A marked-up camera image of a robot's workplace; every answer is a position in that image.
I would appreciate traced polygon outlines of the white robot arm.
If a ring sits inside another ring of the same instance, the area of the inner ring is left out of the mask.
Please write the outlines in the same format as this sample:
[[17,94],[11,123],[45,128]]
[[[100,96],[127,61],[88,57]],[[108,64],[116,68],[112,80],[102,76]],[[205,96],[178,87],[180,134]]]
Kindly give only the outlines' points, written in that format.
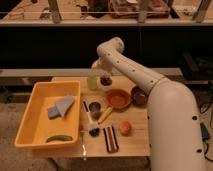
[[123,55],[124,42],[114,37],[97,46],[95,68],[117,69],[148,95],[147,115],[151,171],[207,171],[199,109],[183,83]]

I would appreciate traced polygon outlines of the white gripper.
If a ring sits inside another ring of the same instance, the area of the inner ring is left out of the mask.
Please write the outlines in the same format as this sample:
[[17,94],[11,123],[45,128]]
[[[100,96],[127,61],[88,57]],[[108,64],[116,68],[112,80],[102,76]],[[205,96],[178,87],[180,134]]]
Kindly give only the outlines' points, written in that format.
[[112,73],[112,66],[109,62],[104,59],[99,58],[91,65],[91,69],[102,69],[105,71],[103,78],[109,79],[110,74]]

